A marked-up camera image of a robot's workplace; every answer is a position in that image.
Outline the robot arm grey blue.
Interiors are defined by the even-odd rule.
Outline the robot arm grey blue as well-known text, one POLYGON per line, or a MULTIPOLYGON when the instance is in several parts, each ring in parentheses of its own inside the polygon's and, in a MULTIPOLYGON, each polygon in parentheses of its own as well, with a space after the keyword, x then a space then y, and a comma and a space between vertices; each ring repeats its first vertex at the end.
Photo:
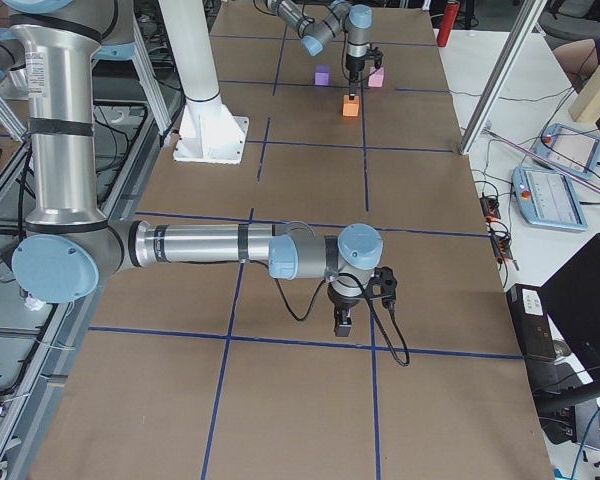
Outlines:
MULTIPOLYGON (((249 121, 233 115, 218 85, 203 5, 159 5, 181 81, 184 109, 173 150, 159 156, 142 202, 226 204, 229 186, 193 163, 240 163, 249 121)), ((35 206, 11 269, 47 303, 90 295, 117 272, 151 264, 246 264, 276 283, 319 280, 334 306, 334 332, 348 335, 359 302, 395 302, 395 280, 380 266, 383 241, 365 224, 319 235, 299 221, 257 225, 161 224, 110 219, 98 206, 92 61, 111 33, 131 34, 133 9, 121 1, 12 1, 11 29, 25 50, 35 206)))
POLYGON ((294 1, 253 1, 253 5, 256 9, 263 6, 261 13, 276 16, 291 27, 310 56, 317 56, 344 34, 341 66, 349 85, 349 100, 359 99, 367 63, 374 64, 372 72, 382 66, 383 53, 371 42, 373 12, 367 5, 332 1, 326 5, 328 13, 322 20, 308 16, 294 1))

